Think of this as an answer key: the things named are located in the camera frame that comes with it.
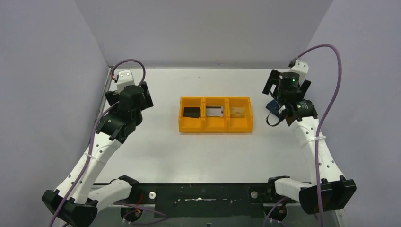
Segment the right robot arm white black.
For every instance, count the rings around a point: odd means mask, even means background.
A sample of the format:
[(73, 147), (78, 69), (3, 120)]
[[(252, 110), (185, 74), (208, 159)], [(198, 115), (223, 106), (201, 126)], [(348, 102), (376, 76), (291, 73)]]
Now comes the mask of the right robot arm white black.
[(334, 161), (312, 101), (305, 99), (311, 82), (299, 82), (296, 72), (272, 70), (263, 94), (277, 103), (276, 116), (292, 130), (308, 164), (310, 183), (289, 176), (270, 178), (273, 195), (291, 198), (300, 203), (306, 214), (340, 210), (345, 207), (357, 186), (347, 179)]

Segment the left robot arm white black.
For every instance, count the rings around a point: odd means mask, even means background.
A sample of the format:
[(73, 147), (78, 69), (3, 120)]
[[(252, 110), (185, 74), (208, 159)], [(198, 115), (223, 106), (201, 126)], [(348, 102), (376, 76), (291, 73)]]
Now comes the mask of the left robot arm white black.
[(108, 160), (142, 123), (142, 111), (153, 107), (146, 82), (108, 91), (105, 97), (110, 106), (96, 119), (88, 148), (62, 183), (42, 195), (52, 213), (50, 227), (57, 218), (73, 227), (88, 227), (99, 211), (128, 198), (138, 184), (123, 175), (103, 189), (92, 190)]

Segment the blue leather card holder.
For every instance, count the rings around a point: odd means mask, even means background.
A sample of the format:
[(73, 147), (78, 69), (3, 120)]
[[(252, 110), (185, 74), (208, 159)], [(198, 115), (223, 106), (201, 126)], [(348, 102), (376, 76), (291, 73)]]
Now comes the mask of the blue leather card holder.
[(280, 106), (278, 105), (276, 100), (272, 100), (266, 104), (266, 109), (269, 110), (269, 115), (274, 115), (277, 118), (280, 118), (279, 109)]

